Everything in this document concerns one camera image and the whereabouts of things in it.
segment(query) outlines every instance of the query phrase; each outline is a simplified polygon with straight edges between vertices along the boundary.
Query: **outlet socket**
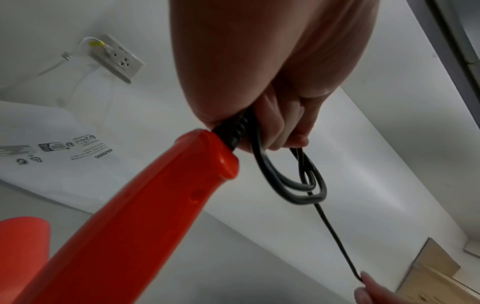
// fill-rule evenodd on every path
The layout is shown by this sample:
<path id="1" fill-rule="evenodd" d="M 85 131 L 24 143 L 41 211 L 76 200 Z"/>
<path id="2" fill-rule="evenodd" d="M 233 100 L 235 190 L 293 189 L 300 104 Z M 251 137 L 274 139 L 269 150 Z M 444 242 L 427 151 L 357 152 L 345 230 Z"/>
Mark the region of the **outlet socket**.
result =
<path id="1" fill-rule="evenodd" d="M 144 63 L 109 35 L 102 35 L 100 40 L 111 46 L 112 51 L 108 54 L 104 48 L 94 47 L 90 56 L 125 82 L 132 82 Z"/>

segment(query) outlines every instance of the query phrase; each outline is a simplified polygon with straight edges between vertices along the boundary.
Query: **red plastic object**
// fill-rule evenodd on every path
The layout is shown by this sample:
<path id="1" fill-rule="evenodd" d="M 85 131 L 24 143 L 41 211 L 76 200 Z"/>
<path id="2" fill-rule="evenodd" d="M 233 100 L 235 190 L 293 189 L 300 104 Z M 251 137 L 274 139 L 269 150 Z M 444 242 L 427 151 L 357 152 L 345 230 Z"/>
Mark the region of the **red plastic object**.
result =
<path id="1" fill-rule="evenodd" d="M 181 136 L 92 216 L 14 303 L 132 303 L 238 170 L 214 133 Z"/>
<path id="2" fill-rule="evenodd" d="M 0 221 L 0 303 L 12 303 L 49 255 L 50 225 L 46 220 L 24 216 Z"/>

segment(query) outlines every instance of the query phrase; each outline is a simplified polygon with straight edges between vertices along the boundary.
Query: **white cord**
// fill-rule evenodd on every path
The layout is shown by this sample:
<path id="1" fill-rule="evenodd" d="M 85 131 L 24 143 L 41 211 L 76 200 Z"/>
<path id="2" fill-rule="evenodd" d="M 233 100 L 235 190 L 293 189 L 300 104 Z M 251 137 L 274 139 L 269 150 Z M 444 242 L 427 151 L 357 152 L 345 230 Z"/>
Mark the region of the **white cord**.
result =
<path id="1" fill-rule="evenodd" d="M 27 81 L 30 81 L 34 78 L 37 78 L 39 76 L 42 76 L 42 75 L 45 75 L 53 70 L 55 70 L 56 68 L 58 68 L 59 66 L 61 66 L 62 64 L 64 64 L 65 62 L 69 61 L 70 59 L 72 59 L 72 57 L 74 56 L 74 54 L 77 54 L 79 48 L 87 41 L 96 41 L 96 42 L 101 42 L 100 39 L 97 39 L 95 37 L 85 37 L 83 39 L 81 39 L 79 41 L 79 43 L 76 45 L 76 47 L 74 48 L 74 50 L 69 53 L 69 52 L 63 52 L 62 53 L 62 60 L 56 64 L 54 64 L 53 66 L 41 71 L 41 72 L 38 72 L 38 73 L 33 73 L 33 74 L 29 74 L 29 75 L 24 75 L 22 77 L 20 77 L 19 79 L 17 79 L 15 82 L 9 84 L 9 85 L 3 85 L 3 86 L 0 86 L 0 92 L 4 92 L 4 91 L 7 91 L 7 90 L 12 90 L 14 88 L 16 88 L 17 86 L 19 85 L 22 85 L 24 83 L 26 83 Z"/>

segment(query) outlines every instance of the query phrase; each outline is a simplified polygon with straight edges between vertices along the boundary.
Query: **black cable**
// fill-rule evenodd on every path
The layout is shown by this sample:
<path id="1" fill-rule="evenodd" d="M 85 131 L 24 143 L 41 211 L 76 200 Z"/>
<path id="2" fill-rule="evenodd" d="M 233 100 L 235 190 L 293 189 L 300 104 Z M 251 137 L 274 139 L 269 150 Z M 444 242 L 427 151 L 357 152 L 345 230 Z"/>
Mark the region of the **black cable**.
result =
<path id="1" fill-rule="evenodd" d="M 325 223 L 325 226 L 340 249 L 340 252 L 350 266 L 353 275 L 355 278 L 357 278 L 357 280 L 363 282 L 354 266 L 354 263 L 345 250 L 342 241 L 327 219 L 322 207 L 320 207 L 319 203 L 324 201 L 327 197 L 327 186 L 325 185 L 322 175 L 319 173 L 308 156 L 303 152 L 303 149 L 290 148 L 293 156 L 298 161 L 298 174 L 300 175 L 301 181 L 301 183 L 298 183 L 278 172 L 278 170 L 270 162 L 267 153 L 262 147 L 260 126 L 252 110 L 243 111 L 235 117 L 226 120 L 218 127 L 213 129 L 213 132 L 216 133 L 232 150 L 234 150 L 239 144 L 240 140 L 244 136 L 244 133 L 246 132 L 248 139 L 250 140 L 251 150 L 255 156 L 256 162 L 270 186 L 276 193 L 292 204 L 314 205 L 315 209 L 320 215 L 320 218 Z M 317 187 L 317 185 L 319 188 L 319 193 L 313 194 L 312 191 Z M 307 195 L 294 194 L 287 188 L 300 192 L 306 192 Z"/>

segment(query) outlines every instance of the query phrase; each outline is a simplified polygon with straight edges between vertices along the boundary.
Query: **hand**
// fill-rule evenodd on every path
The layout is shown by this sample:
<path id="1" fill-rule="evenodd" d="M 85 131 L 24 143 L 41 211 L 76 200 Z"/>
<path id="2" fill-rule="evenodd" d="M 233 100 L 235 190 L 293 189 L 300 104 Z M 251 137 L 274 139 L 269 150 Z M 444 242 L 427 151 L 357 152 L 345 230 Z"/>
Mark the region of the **hand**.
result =
<path id="1" fill-rule="evenodd" d="M 173 54 L 189 105 L 212 128 L 254 103 L 265 148 L 306 146 L 321 104 L 360 59 L 378 6 L 379 0 L 171 1 Z"/>
<path id="2" fill-rule="evenodd" d="M 355 290 L 357 304 L 412 304 L 379 285 L 368 273 L 362 271 L 360 275 L 365 288 Z"/>

